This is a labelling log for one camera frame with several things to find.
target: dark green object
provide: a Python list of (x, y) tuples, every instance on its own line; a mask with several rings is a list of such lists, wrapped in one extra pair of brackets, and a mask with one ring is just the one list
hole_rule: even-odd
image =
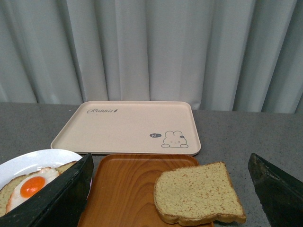
[(91, 154), (0, 218), (3, 227), (76, 227), (90, 190)]
[(303, 227), (303, 183), (252, 153), (248, 169), (272, 227)]

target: bread slice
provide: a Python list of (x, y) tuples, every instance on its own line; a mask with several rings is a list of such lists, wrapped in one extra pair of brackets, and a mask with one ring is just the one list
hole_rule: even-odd
[(224, 162), (163, 172), (155, 182), (154, 204), (169, 224), (246, 221)]
[[(59, 166), (56, 168), (56, 170), (59, 173), (63, 173), (65, 170), (67, 170), (69, 167), (74, 165), (77, 161), (72, 161), (67, 164), (64, 164), (62, 166)], [(6, 205), (9, 201), (10, 195), (13, 193), (14, 189), (20, 184), (25, 178), (29, 177), (30, 175), (33, 175), (37, 172), (33, 172), (27, 175), (21, 175), (14, 179), (12, 179), (10, 182), (8, 182), (1, 190), (0, 190), (0, 217), (5, 215), (6, 213)]]

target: bunny illustration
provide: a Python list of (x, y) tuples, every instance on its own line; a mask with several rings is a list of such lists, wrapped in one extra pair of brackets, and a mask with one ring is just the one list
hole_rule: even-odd
[(187, 141), (180, 131), (167, 131), (162, 144), (163, 148), (188, 148)]

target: granite countertop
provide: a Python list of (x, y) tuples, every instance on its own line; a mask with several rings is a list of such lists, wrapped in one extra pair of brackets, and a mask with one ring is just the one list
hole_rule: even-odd
[[(49, 149), (78, 105), (0, 103), (0, 164), (35, 150)], [(245, 224), (269, 227), (247, 164), (251, 153), (303, 181), (303, 115), (193, 110), (202, 148), (199, 164), (224, 161), (247, 215)], [(94, 173), (104, 155), (94, 155)]]

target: egg yolk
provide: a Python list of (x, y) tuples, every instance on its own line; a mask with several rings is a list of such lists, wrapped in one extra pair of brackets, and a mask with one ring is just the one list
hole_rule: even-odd
[(35, 176), (28, 179), (21, 187), (20, 194), (23, 198), (32, 197), (45, 185), (45, 178), (41, 176)]

